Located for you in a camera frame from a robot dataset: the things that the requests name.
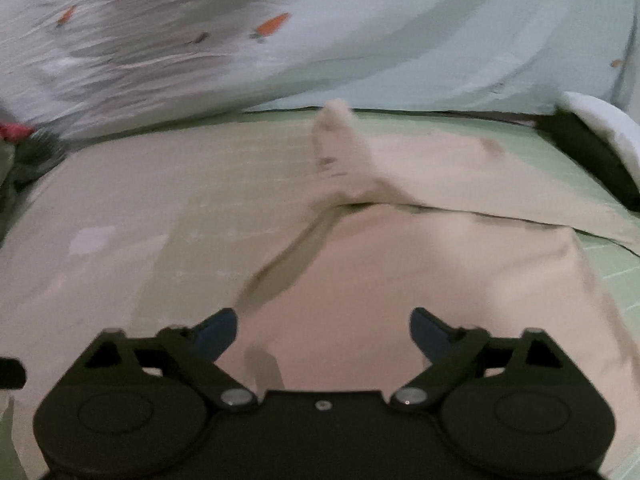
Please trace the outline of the red cloth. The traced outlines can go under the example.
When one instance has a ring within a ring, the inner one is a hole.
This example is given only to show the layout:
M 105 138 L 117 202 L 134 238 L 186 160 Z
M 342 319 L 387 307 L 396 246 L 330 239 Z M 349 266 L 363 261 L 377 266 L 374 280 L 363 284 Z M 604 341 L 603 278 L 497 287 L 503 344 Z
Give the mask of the red cloth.
M 2 122 L 0 124 L 0 138 L 4 142 L 17 144 L 28 139 L 35 132 L 34 128 L 20 124 Z

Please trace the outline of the grey checked cloth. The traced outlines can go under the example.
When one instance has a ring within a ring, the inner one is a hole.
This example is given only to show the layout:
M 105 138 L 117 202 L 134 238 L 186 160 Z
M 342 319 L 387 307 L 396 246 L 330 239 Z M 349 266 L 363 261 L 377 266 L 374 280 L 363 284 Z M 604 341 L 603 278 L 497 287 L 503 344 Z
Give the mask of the grey checked cloth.
M 1 141 L 1 240 L 9 231 L 21 192 L 58 166 L 66 155 L 67 144 L 43 129 L 20 140 Z

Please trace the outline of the light blue carrot-print duvet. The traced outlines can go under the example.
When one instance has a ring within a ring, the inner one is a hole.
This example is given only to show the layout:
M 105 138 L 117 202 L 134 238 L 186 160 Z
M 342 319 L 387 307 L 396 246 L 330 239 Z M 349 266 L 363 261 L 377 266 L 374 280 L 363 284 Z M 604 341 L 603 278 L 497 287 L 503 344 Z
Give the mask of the light blue carrot-print duvet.
M 232 110 L 626 105 L 639 0 L 1 0 L 1 113 L 91 139 Z

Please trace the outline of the black and white object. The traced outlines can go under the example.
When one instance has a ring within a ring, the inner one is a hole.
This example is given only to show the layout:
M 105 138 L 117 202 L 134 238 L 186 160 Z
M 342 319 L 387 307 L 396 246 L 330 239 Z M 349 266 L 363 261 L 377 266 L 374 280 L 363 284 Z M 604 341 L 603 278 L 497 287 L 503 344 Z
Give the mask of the black and white object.
M 639 125 L 595 96 L 562 94 L 537 129 L 599 180 L 627 209 L 639 210 Z

